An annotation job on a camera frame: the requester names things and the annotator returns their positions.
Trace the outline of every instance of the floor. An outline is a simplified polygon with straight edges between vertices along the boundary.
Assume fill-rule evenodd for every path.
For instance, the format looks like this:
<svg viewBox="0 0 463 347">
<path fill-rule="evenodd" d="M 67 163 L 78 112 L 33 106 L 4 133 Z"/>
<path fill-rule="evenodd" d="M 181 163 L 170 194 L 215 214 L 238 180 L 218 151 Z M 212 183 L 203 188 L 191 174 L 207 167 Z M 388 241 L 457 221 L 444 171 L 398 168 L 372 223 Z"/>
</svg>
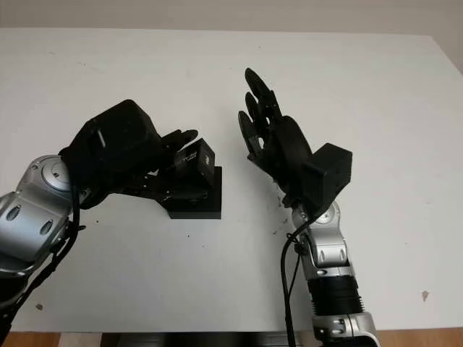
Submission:
<svg viewBox="0 0 463 347">
<path fill-rule="evenodd" d="M 463 346 L 463 327 L 429 330 L 388 330 L 379 332 L 383 347 Z M 302 340 L 315 347 L 310 333 Z M 11 333 L 4 347 L 99 347 L 99 334 Z"/>
</svg>

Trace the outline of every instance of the white wall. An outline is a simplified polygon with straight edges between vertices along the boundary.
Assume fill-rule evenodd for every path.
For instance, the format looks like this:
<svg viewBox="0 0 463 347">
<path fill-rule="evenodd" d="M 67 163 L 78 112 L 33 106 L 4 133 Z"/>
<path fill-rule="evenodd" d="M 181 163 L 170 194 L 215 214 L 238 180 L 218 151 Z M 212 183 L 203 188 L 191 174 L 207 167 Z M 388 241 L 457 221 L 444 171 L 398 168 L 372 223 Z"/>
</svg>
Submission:
<svg viewBox="0 0 463 347">
<path fill-rule="evenodd" d="M 432 35 L 463 71 L 463 0 L 0 0 L 0 26 Z"/>
</svg>

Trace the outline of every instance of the dark spot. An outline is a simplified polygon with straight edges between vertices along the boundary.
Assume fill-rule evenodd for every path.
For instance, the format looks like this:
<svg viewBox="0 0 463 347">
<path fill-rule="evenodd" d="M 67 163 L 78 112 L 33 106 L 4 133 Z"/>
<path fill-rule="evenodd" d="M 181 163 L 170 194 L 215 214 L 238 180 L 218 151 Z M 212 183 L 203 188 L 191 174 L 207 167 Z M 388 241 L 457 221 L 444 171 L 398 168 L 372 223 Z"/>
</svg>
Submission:
<svg viewBox="0 0 463 347">
<path fill-rule="evenodd" d="M 421 296 L 422 296 L 422 302 L 425 302 L 429 296 L 429 291 L 422 291 Z"/>
</svg>

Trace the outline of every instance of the black cylindrical joint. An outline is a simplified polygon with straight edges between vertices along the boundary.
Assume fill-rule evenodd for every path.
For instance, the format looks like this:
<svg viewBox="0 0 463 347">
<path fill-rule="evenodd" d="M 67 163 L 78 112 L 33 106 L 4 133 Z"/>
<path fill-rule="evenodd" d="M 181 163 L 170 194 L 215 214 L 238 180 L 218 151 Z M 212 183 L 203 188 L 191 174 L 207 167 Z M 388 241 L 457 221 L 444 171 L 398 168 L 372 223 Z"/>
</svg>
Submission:
<svg viewBox="0 0 463 347">
<path fill-rule="evenodd" d="M 362 299 L 353 276 L 315 278 L 308 281 L 317 316 L 363 312 Z"/>
</svg>

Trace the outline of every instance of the wooden floor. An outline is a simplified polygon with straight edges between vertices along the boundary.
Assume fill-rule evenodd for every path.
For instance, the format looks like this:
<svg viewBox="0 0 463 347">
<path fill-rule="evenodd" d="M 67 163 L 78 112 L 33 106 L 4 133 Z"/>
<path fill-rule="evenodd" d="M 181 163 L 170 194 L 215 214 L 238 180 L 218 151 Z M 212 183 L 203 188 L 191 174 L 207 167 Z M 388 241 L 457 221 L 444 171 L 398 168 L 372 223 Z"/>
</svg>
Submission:
<svg viewBox="0 0 463 347">
<path fill-rule="evenodd" d="M 59 337 L 60 334 L 58 333 L 11 333 L 4 347 L 58 347 Z M 379 337 L 383 347 L 463 346 L 463 327 L 452 329 L 380 331 Z"/>
</svg>

